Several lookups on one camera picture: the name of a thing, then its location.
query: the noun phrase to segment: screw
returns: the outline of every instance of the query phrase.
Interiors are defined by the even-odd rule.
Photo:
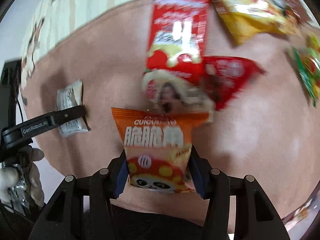
[[[219,171],[218,169],[212,169],[212,170],[211,170],[211,173],[212,173],[213,175],[219,175],[219,174],[220,174],[220,171]]]
[[[247,181],[250,181],[250,182],[254,181],[254,177],[252,175],[248,175],[245,178],[247,179]]]
[[[99,173],[100,173],[101,175],[106,175],[106,174],[109,173],[109,170],[108,170],[107,168],[103,168],[103,169],[101,169],[101,170],[99,171]]]
[[[66,176],[65,180],[66,180],[66,182],[73,181],[73,176],[72,175],[68,175],[68,176]]]

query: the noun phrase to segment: food package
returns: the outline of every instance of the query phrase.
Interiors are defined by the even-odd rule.
[[[285,0],[212,0],[238,44],[257,33],[301,35],[297,16]]]
[[[215,102],[216,111],[225,108],[249,81],[265,74],[256,62],[246,58],[208,56],[203,61],[204,90]]]
[[[129,168],[130,184],[165,191],[193,191],[187,165],[191,131],[207,118],[206,113],[157,115],[112,108]]]
[[[147,69],[163,69],[197,86],[210,0],[154,0]]]
[[[293,48],[293,58],[302,82],[316,107],[320,95],[320,43],[316,36],[308,36],[306,48]]]
[[[213,122],[214,102],[202,89],[184,78],[166,70],[155,70],[143,76],[142,90],[157,113],[206,112],[209,113],[207,122]]]
[[[57,110],[60,111],[82,105],[82,86],[82,81],[79,79],[65,89],[58,90]],[[75,133],[87,131],[87,125],[82,117],[59,126],[59,133],[62,137],[69,137]]]
[[[154,0],[142,90],[162,114],[209,112],[214,102],[199,89],[210,0]]]
[[[289,6],[297,17],[299,23],[304,23],[312,20],[310,14],[302,5],[300,0],[284,0],[285,4]]]

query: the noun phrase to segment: cable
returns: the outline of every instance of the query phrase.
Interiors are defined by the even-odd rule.
[[[1,200],[0,200],[0,204],[3,205],[3,206],[7,206],[9,209],[11,209],[10,206],[8,206],[8,205],[6,205],[6,204],[3,204],[3,203],[1,202]],[[7,219],[7,215],[3,212],[2,208],[0,208],[0,213],[1,213],[2,217],[3,217],[3,219],[5,220],[5,222],[7,223],[7,226],[8,226],[8,228],[9,228],[9,230],[11,231],[11,233],[12,233],[17,239],[20,239],[20,238],[15,234],[13,228],[12,228],[11,225],[9,224],[8,219]]]
[[[22,120],[22,122],[23,122],[23,115],[22,115],[21,106],[20,106],[20,103],[19,103],[19,101],[18,101],[18,99],[17,99],[17,96],[16,96],[16,95],[15,95],[15,98],[16,98],[16,101],[17,101],[17,103],[18,103],[19,110],[20,110],[20,115],[21,115],[21,120]]]
[[[18,95],[19,95],[19,76],[21,76],[21,67],[18,68],[17,70],[17,75],[16,75],[16,82],[13,84],[14,85],[14,98],[16,99],[16,102],[18,104],[19,110],[20,110],[20,115],[21,115],[21,120],[23,122],[23,115],[22,115],[22,109],[20,106],[20,102],[18,100]]]
[[[30,224],[32,224],[33,226],[35,225],[35,223],[34,222],[32,222],[31,220],[29,220],[29,219],[27,219],[24,215],[22,215],[21,213],[19,213],[18,211],[16,211],[16,210],[14,210],[12,207],[10,207],[10,206],[8,206],[8,205],[6,205],[6,204],[3,204],[3,203],[1,203],[4,207],[6,207],[6,208],[8,208],[8,209],[10,209],[13,213],[15,213],[16,215],[19,215],[19,216],[21,216],[22,218],[24,218],[26,221],[28,221]]]

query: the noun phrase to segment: red snack bag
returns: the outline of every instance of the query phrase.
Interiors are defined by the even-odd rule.
[[[240,57],[203,57],[205,91],[216,103],[216,111],[227,106],[227,102],[251,79],[265,70],[257,63]]]
[[[202,55],[209,0],[154,0],[147,70],[164,69],[194,85]]]

